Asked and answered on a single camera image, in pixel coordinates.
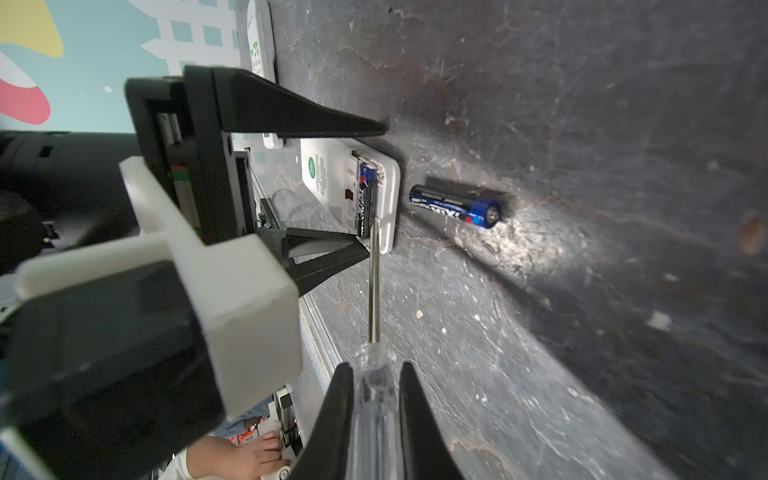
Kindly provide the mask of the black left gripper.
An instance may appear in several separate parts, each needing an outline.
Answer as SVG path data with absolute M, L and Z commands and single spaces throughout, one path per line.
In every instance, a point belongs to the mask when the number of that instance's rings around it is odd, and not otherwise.
M 145 163 L 206 245 L 255 232 L 245 152 L 231 133 L 357 138 L 387 131 L 242 68 L 191 66 L 176 76 L 130 78 L 124 92 Z M 370 256 L 354 234 L 259 228 L 257 235 L 300 297 Z

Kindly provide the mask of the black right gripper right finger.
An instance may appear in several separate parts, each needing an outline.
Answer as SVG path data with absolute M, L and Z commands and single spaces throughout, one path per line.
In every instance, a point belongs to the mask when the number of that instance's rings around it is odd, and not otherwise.
M 448 451 L 415 366 L 404 362 L 399 379 L 399 412 L 406 479 L 463 480 Z

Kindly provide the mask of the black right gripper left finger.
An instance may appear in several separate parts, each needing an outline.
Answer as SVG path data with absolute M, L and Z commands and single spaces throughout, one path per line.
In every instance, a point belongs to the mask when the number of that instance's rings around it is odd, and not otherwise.
M 353 408 L 354 371 L 344 362 L 334 371 L 312 433 L 288 480 L 346 478 Z

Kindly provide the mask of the white remote with batteries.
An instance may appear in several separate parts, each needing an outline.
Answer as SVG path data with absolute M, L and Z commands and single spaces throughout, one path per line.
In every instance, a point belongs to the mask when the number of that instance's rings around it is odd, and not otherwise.
M 300 141 L 301 173 L 304 185 L 325 206 L 347 233 L 356 235 L 358 165 L 377 169 L 378 188 L 374 222 L 380 222 L 383 254 L 394 247 L 395 225 L 400 199 L 399 164 L 352 138 L 311 138 Z

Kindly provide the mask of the clear handle screwdriver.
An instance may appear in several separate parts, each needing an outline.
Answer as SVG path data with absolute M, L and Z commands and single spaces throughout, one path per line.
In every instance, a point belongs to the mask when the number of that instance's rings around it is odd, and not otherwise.
M 403 477 L 395 357 L 381 339 L 380 222 L 370 230 L 368 342 L 354 359 L 348 479 Z

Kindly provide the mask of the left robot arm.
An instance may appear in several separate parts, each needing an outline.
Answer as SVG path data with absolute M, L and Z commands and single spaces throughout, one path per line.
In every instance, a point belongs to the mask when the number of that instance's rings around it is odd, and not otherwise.
M 131 134 L 5 131 L 1 189 L 40 217 L 1 224 L 2 270 L 36 255 L 46 241 L 62 249 L 98 245 L 139 228 L 119 169 L 143 158 L 182 212 L 197 241 L 181 269 L 216 287 L 267 292 L 293 281 L 306 293 L 368 257 L 348 234 L 290 229 L 270 234 L 255 224 L 235 133 L 287 138 L 374 137 L 377 121 L 314 103 L 243 69 L 187 67 L 173 77 L 132 78 L 125 89 Z

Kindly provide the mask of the person's hand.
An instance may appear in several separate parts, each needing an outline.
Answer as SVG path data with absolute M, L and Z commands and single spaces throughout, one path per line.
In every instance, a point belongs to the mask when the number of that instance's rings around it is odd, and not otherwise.
M 224 438 L 204 436 L 187 448 L 186 466 L 195 479 L 260 479 L 292 464 L 282 451 L 282 438 L 277 432 L 241 446 Z

